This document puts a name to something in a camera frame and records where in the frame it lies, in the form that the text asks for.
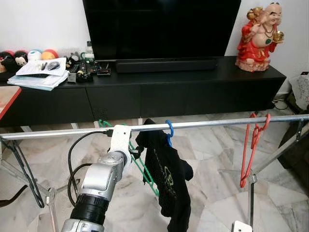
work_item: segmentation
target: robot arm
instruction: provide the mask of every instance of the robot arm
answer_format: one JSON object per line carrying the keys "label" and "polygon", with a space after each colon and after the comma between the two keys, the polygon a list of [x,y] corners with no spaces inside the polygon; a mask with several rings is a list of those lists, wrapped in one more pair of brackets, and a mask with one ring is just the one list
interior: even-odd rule
{"label": "robot arm", "polygon": [[130,127],[116,125],[109,153],[92,164],[84,178],[76,206],[62,232],[104,232],[105,212],[122,172],[131,164]]}

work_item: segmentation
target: electronic device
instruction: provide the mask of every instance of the electronic device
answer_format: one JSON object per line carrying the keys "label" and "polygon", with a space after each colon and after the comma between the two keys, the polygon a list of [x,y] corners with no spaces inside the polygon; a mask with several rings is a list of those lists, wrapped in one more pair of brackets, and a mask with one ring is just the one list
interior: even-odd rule
{"label": "electronic device", "polygon": [[50,62],[48,65],[47,65],[47,69],[50,71],[50,70],[54,70],[54,69],[58,69],[60,68],[60,63],[58,61],[53,61],[53,62]]}
{"label": "electronic device", "polygon": [[98,76],[110,76],[112,73],[111,69],[98,69]]}
{"label": "electronic device", "polygon": [[74,64],[74,66],[71,68],[71,73],[77,73],[79,70],[79,64]]}
{"label": "electronic device", "polygon": [[164,71],[215,68],[209,58],[225,55],[241,1],[83,2],[96,61],[117,61],[118,72],[155,72],[162,67],[147,59],[160,59]]}
{"label": "electronic device", "polygon": [[90,72],[88,69],[89,69],[89,65],[86,63],[81,63],[79,65],[79,71],[77,71],[76,76],[75,76],[76,82],[79,82],[79,83],[93,82],[94,72]]}

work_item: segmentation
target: black t-shirt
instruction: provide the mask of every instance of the black t-shirt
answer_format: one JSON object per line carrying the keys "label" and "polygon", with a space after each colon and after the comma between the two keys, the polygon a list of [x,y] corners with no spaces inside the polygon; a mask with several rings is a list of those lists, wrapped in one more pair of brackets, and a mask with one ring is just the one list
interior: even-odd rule
{"label": "black t-shirt", "polygon": [[[154,122],[147,119],[144,124]],[[136,142],[147,148],[145,165],[159,189],[161,214],[171,217],[168,231],[187,231],[191,207],[185,179],[193,177],[192,167],[179,158],[177,150],[168,145],[167,135],[162,130],[142,131]]]}

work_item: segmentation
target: red robe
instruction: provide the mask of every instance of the red robe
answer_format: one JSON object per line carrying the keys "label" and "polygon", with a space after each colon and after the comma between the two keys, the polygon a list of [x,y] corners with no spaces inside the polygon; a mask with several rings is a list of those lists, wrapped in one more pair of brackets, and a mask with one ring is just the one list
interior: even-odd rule
{"label": "red robe", "polygon": [[269,52],[274,52],[277,44],[275,42],[272,42],[266,47],[259,48],[253,43],[252,39],[248,43],[245,43],[244,38],[249,35],[252,27],[253,23],[250,21],[241,30],[242,38],[237,47],[237,49],[239,50],[238,58],[243,61],[250,58],[254,59],[256,62],[263,62],[266,58],[269,57]]}

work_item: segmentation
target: black television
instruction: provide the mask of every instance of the black television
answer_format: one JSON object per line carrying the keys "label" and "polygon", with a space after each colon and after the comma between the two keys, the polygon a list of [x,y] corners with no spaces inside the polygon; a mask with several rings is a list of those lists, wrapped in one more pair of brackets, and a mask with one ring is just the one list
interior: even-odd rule
{"label": "black television", "polygon": [[224,56],[241,0],[83,2],[96,61],[186,66]]}

